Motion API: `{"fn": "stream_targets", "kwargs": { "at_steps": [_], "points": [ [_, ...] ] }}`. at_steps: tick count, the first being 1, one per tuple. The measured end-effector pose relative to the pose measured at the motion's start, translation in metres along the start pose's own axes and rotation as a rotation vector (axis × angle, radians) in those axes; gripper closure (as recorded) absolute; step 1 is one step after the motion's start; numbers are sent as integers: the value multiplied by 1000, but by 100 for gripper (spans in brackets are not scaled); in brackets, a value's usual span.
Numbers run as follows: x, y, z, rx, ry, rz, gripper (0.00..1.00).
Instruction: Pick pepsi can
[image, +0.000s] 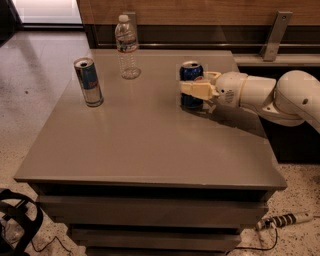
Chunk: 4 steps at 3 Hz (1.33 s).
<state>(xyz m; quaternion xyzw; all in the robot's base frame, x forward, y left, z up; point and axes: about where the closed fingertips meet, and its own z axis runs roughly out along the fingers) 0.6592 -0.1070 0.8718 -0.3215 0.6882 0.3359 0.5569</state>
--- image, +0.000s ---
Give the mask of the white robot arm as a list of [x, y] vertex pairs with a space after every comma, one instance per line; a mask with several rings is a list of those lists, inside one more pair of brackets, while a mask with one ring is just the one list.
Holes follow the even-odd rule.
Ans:
[[289, 71], [278, 80], [240, 72], [205, 72], [199, 80], [182, 81], [180, 91], [246, 109], [283, 126], [307, 122], [320, 133], [320, 81], [304, 71]]

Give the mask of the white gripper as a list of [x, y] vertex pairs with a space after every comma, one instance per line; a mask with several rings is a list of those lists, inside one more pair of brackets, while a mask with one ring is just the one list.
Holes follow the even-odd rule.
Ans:
[[203, 75], [208, 80], [216, 80], [215, 86], [210, 82], [183, 81], [180, 83], [180, 91], [183, 94], [197, 99], [210, 100], [217, 97], [217, 101], [224, 106], [238, 107], [240, 92], [248, 75], [239, 72], [204, 71]]

